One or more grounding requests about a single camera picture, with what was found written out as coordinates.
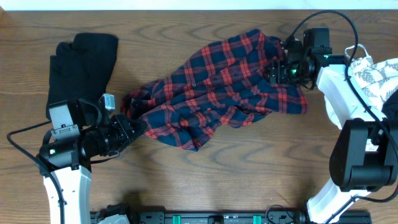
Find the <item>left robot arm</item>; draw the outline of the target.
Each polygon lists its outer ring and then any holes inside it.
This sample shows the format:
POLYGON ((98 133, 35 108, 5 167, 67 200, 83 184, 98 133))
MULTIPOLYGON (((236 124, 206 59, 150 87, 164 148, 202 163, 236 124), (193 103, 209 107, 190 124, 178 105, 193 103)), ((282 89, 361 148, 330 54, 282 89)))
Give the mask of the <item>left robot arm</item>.
POLYGON ((124 114, 111 114, 113 97, 98 103, 83 99, 49 106, 53 128, 37 158, 50 205, 51 223, 131 223, 125 205, 90 210, 91 166, 106 162, 129 147, 147 127, 124 114))

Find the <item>red navy plaid shirt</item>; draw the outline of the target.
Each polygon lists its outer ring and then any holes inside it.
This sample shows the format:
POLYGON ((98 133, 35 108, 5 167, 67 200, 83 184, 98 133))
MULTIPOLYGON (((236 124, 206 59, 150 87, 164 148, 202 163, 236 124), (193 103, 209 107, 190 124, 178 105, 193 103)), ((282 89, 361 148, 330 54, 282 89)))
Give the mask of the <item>red navy plaid shirt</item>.
POLYGON ((145 121, 146 136, 197 151, 219 126, 240 128, 273 112, 308 111, 299 87, 269 82, 266 70, 285 59, 279 38, 254 29, 200 49, 171 76, 126 95, 121 111, 145 121))

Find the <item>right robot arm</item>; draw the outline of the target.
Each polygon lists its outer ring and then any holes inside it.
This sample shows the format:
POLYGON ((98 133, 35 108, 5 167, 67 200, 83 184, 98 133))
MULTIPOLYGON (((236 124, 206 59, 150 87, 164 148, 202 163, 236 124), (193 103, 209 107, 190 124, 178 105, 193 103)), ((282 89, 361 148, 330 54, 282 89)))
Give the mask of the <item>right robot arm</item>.
POLYGON ((364 223, 350 216, 358 200, 397 179, 397 122, 388 120, 352 76, 348 56, 334 55, 327 28, 307 29, 303 40, 287 41, 288 59, 269 69, 272 84, 311 83, 325 97, 328 117, 341 130, 329 160, 330 179, 308 199, 302 212, 287 212, 292 223, 364 223))

